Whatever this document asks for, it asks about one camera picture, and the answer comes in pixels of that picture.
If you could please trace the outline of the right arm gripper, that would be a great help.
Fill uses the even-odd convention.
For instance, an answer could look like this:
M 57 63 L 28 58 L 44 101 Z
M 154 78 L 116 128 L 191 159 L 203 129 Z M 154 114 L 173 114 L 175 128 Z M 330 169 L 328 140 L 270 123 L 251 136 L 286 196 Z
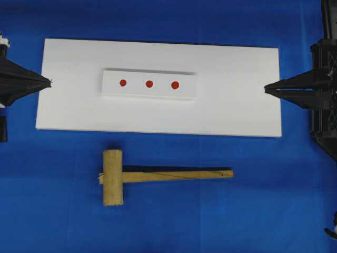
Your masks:
M 336 39 L 312 45 L 312 70 L 266 85 L 265 93 L 311 111 L 311 136 L 336 137 Z M 296 91 L 313 89 L 313 91 Z

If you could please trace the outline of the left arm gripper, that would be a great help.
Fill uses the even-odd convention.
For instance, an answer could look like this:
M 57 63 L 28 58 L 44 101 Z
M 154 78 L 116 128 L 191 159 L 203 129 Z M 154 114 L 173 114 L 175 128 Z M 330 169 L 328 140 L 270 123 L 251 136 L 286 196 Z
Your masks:
M 1 78 L 12 80 L 36 81 L 47 84 L 8 86 L 1 87 L 1 104 L 10 106 L 16 100 L 32 93 L 39 92 L 45 88 L 51 87 L 51 81 L 34 71 L 28 70 L 20 65 L 6 59 L 7 50 L 11 43 L 0 33 L 0 57 L 1 57 Z

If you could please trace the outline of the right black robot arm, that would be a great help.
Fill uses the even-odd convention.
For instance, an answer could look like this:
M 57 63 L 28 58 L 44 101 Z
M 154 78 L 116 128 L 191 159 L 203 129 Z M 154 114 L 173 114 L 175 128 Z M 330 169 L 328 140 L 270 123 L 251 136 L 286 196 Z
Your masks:
M 265 93 L 312 112 L 317 142 L 336 138 L 336 1 L 321 2 L 324 39 L 310 48 L 312 70 L 268 84 Z

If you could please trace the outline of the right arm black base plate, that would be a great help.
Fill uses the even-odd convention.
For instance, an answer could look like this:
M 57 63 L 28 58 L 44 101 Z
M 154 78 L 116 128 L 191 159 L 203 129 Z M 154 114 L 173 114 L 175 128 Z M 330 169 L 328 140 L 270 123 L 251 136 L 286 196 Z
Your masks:
M 328 137 L 328 138 L 316 138 L 316 143 L 336 162 L 336 149 L 337 142 L 336 138 Z

